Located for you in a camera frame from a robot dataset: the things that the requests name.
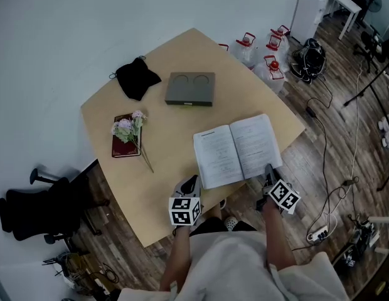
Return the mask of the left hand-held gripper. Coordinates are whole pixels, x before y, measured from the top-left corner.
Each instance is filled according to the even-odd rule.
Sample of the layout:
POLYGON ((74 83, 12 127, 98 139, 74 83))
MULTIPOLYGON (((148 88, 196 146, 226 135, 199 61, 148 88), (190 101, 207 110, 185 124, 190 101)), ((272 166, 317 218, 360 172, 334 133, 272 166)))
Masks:
POLYGON ((169 198, 169 217, 173 226, 193 226, 201 214, 201 182, 194 175, 179 182, 169 198))

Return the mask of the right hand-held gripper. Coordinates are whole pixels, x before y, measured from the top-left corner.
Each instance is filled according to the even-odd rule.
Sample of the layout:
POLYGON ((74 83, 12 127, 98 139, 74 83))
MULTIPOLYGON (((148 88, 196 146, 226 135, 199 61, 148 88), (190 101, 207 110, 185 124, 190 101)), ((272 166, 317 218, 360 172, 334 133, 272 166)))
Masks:
POLYGON ((267 197, 272 198, 280 212, 286 211, 288 214, 294 214, 296 205, 301 200, 299 193, 292 188, 290 183, 275 178, 275 171, 271 164, 267 164, 265 167, 262 197, 256 202, 257 211, 262 210, 267 202, 267 197))

